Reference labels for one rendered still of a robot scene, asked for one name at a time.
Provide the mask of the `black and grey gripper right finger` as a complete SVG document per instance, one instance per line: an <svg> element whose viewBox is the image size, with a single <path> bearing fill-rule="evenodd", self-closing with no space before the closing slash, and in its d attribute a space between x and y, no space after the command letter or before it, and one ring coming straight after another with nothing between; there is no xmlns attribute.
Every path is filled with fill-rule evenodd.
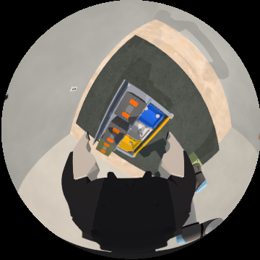
<svg viewBox="0 0 260 260"><path fill-rule="evenodd" d="M174 182L182 191L186 213L191 211L191 202L196 190L196 174L189 156L176 138L168 131L166 153L162 156L158 171L161 178Z"/></svg>

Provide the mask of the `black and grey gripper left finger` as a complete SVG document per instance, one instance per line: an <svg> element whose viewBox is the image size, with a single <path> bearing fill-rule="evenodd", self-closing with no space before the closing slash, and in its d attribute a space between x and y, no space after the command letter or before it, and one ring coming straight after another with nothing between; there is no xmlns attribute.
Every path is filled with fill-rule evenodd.
<svg viewBox="0 0 260 260"><path fill-rule="evenodd" d="M100 169L90 153L90 137L86 131L69 153L61 177L64 197L69 205L70 215L76 217L76 199L80 190L90 181L97 179Z"/></svg>

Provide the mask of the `dark grey tool case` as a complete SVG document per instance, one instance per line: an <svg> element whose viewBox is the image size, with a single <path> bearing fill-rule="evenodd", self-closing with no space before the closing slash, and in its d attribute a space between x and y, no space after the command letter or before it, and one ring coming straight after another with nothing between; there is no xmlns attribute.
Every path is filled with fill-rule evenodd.
<svg viewBox="0 0 260 260"><path fill-rule="evenodd" d="M122 118L116 116L109 123L108 128L106 129L102 139L116 147L126 134L129 124L130 123L124 121Z"/></svg>
<svg viewBox="0 0 260 260"><path fill-rule="evenodd" d="M137 95L126 92L114 114L132 125L146 105L145 101Z"/></svg>

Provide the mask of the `grey metal shelf rack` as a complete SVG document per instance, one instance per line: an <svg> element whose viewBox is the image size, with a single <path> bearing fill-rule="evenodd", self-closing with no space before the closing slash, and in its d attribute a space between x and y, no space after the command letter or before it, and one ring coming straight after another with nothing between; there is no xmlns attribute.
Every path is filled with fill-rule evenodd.
<svg viewBox="0 0 260 260"><path fill-rule="evenodd" d="M112 101L111 101L111 103L110 103L110 105L109 105L109 107L108 107L108 109L107 109L107 111L106 111L106 113L103 117L103 120L100 124L99 129L97 130L97 133L96 133L96 136L95 136L95 139L94 139L92 145L94 143L96 143L97 140L100 141L100 138L105 133L105 130L107 129L109 123L116 117L116 114L114 114L114 113L115 113L119 103L121 102L121 100L123 99L123 97L124 97L124 95L127 91L132 92L135 95L139 96L141 99L143 99L146 102L147 106L149 105L149 103L151 105L155 106L156 109L158 109L164 115L167 115L169 118L172 119L172 117L174 116L172 113L168 112L164 107L162 107L158 102L153 100L149 95L147 95L146 93L142 92L137 87L133 86L132 84L130 84L129 82L124 80L122 82L121 86L119 87L117 93L115 94L114 98L112 99ZM129 128L128 128L126 134L129 132L129 130L135 124L135 122L132 125L129 124ZM126 136L126 134L124 135L124 137ZM121 139L121 141L123 140L123 138ZM121 141L118 143L118 145L121 143ZM120 152L128 155L129 157L136 157L136 155L134 156L134 151L131 151L131 153L127 152L126 150L118 147L118 145L115 147L115 149L117 149ZM115 149L113 151L115 151Z"/></svg>

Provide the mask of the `yellow open bin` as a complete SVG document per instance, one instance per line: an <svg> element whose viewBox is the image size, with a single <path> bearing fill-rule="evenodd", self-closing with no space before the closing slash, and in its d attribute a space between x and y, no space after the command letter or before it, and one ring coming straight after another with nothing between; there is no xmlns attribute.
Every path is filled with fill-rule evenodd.
<svg viewBox="0 0 260 260"><path fill-rule="evenodd" d="M132 142L132 145L129 145L129 142ZM134 151L141 142L142 141L135 140L130 136L126 135L121 141L121 143L118 145L118 147L126 151Z"/></svg>

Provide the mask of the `blue bin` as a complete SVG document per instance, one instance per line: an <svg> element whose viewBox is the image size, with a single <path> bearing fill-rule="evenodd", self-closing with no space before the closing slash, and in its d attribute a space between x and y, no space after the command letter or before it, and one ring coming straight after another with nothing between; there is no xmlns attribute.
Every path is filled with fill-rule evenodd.
<svg viewBox="0 0 260 260"><path fill-rule="evenodd" d="M159 114L160 117L156 118L156 114ZM164 114L149 103L148 110L144 110L138 120L148 127L155 128L163 117Z"/></svg>

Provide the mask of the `olive green storage case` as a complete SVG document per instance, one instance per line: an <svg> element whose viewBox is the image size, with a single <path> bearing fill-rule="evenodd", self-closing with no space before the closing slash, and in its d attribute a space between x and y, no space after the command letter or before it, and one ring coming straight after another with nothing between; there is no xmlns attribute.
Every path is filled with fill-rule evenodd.
<svg viewBox="0 0 260 260"><path fill-rule="evenodd" d="M104 141L102 139L103 135L101 136L100 141L97 144L96 150L103 153L106 156L109 156L115 147L113 145L107 143L106 141Z"/></svg>

